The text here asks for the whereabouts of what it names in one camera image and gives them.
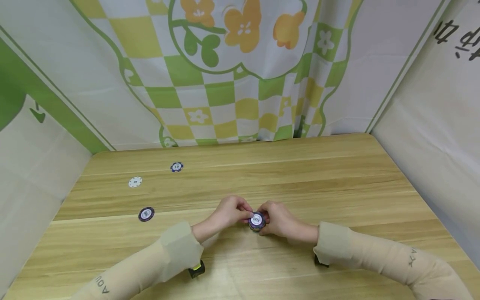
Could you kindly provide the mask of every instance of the beige sleeve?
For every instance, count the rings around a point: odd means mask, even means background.
[[[362,268],[407,285],[418,300],[473,300],[464,283],[442,259],[418,249],[321,222],[313,249],[323,264]]]
[[[200,262],[203,247],[187,222],[165,231],[159,240],[103,272],[72,300],[129,300]]]

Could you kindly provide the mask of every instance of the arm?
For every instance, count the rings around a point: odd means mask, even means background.
[[[200,262],[201,243],[237,221],[245,222],[251,211],[243,198],[224,198],[206,220],[192,227],[181,222],[167,229],[152,245],[98,275],[71,299],[129,300],[152,285],[166,282]]]
[[[273,233],[316,245],[313,251],[323,264],[377,272],[407,285],[418,300],[473,300],[452,267],[429,253],[327,222],[305,224],[281,203],[267,202],[259,211],[267,214],[269,223],[261,235]]]

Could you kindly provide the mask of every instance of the green and yellow checkered pattern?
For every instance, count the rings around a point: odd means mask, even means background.
[[[201,71],[177,50],[165,0],[73,0],[118,48],[126,83],[159,120],[163,146],[276,141],[321,133],[322,103],[347,66],[348,27],[359,0],[335,16],[319,1],[304,54],[290,73],[261,79],[237,68]]]

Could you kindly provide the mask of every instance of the wooden table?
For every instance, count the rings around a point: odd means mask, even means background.
[[[181,172],[170,166],[182,162]],[[128,181],[143,178],[137,188]],[[282,201],[319,220],[436,254],[480,299],[480,273],[370,135],[109,152],[95,155],[5,300],[62,300],[154,242],[168,227],[207,217],[227,194],[254,207]],[[155,216],[140,222],[146,206]],[[246,226],[205,250],[207,271],[183,272],[134,299],[412,299],[376,273],[313,264],[312,249],[260,237]]]

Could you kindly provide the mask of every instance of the poker chip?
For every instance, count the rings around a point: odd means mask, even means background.
[[[136,188],[140,184],[142,184],[142,177],[139,176],[135,176],[128,181],[128,186],[131,188]]]
[[[173,163],[172,166],[170,167],[170,170],[172,170],[172,172],[180,172],[182,169],[183,169],[183,164],[181,162]]]
[[[248,225],[250,226],[251,230],[255,232],[260,231],[265,226],[264,215],[260,212],[254,212],[253,217],[248,220]]]
[[[155,214],[155,210],[152,207],[146,207],[138,214],[138,219],[142,222],[150,221]]]

